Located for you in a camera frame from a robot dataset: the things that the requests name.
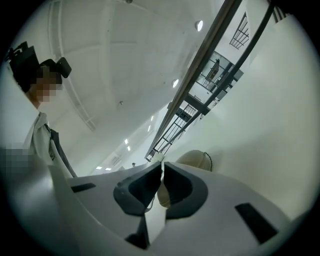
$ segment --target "cable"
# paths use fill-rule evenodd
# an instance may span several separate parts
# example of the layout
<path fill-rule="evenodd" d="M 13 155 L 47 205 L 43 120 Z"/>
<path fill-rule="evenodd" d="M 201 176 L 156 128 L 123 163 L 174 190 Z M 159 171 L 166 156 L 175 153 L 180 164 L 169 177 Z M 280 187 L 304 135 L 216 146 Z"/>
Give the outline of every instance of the cable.
<path fill-rule="evenodd" d="M 210 159 L 210 164 L 211 164 L 211 165 L 210 165 L 210 172 L 212 172 L 212 166 L 213 166 L 213 165 L 212 165 L 211 157 L 210 157 L 210 155 L 209 155 L 207 152 L 204 152 L 204 154 L 207 155 L 207 156 L 209 157 L 209 159 Z"/>

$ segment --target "black slot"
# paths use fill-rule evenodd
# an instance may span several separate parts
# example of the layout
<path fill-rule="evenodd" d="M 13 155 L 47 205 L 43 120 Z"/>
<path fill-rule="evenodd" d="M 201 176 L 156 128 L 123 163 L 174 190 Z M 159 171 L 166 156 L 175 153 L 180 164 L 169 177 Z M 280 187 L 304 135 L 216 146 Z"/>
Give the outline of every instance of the black slot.
<path fill-rule="evenodd" d="M 74 193 L 78 193 L 84 190 L 89 190 L 96 187 L 95 184 L 93 183 L 85 183 L 85 184 L 81 184 L 81 185 L 76 185 L 76 186 L 72 186 L 71 189 Z"/>
<path fill-rule="evenodd" d="M 235 209 L 260 244 L 268 241 L 278 233 L 250 203 L 239 204 Z"/>
<path fill-rule="evenodd" d="M 140 220 L 139 227 L 136 233 L 129 235 L 126 239 L 130 244 L 141 249 L 147 249 L 150 245 L 146 218 L 143 216 Z"/>

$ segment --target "ceiling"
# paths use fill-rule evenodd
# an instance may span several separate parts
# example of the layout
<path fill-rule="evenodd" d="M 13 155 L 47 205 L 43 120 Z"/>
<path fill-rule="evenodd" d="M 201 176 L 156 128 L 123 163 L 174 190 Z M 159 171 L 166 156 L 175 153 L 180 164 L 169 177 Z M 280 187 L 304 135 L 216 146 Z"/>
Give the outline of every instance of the ceiling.
<path fill-rule="evenodd" d="M 110 154 L 108 155 L 102 162 L 98 163 L 98 166 L 101 166 L 102 169 L 100 171 L 95 170 L 95 166 L 93 167 L 92 175 L 96 175 L 99 173 L 105 173 L 105 168 L 111 168 L 110 172 L 116 171 L 118 168 L 123 166 L 124 162 L 139 149 L 141 143 L 149 137 L 154 136 L 153 131 L 155 130 L 155 122 L 158 118 L 158 113 L 153 115 L 153 119 L 149 118 L 145 123 L 143 123 L 138 129 L 136 129 L 132 134 L 129 134 L 127 137 L 124 137 L 121 144 Z"/>
<path fill-rule="evenodd" d="M 40 62 L 69 62 L 63 90 L 39 110 L 80 176 L 173 99 L 180 84 L 172 81 L 184 77 L 217 12 L 211 0 L 54 0 L 34 13 L 13 45 L 27 40 Z"/>
<path fill-rule="evenodd" d="M 190 54 L 201 43 L 189 2 L 53 3 L 53 53 L 70 63 L 72 73 L 65 85 L 92 130 L 119 108 L 130 108 L 145 91 L 172 91 L 172 80 L 183 76 Z"/>

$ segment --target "headset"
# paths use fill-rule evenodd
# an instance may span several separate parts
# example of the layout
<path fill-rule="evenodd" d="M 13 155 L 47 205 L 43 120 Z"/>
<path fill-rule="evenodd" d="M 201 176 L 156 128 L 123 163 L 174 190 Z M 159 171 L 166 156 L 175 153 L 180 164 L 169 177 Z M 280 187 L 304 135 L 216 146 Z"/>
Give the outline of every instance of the headset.
<path fill-rule="evenodd" d="M 72 71 L 65 57 L 61 57 L 57 63 L 52 59 L 39 63 L 34 46 L 28 47 L 26 41 L 16 49 L 10 48 L 4 60 L 9 61 L 13 76 L 25 93 L 30 89 L 32 75 L 40 67 L 48 66 L 64 78 L 67 78 Z"/>

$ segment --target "beige object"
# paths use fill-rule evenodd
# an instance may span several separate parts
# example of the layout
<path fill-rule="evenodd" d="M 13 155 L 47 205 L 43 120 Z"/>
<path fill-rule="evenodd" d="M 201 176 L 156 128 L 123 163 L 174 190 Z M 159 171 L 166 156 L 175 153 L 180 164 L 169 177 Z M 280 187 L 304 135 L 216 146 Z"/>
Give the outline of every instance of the beige object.
<path fill-rule="evenodd" d="M 200 150 L 191 150 L 183 154 L 182 156 L 180 156 L 179 159 L 175 162 L 179 164 L 203 169 L 206 171 L 210 171 L 211 169 L 211 161 L 209 157 L 206 156 L 206 154 Z M 163 181 L 161 182 L 161 185 L 157 192 L 157 197 L 159 199 L 160 205 L 166 208 L 170 207 L 169 193 Z"/>

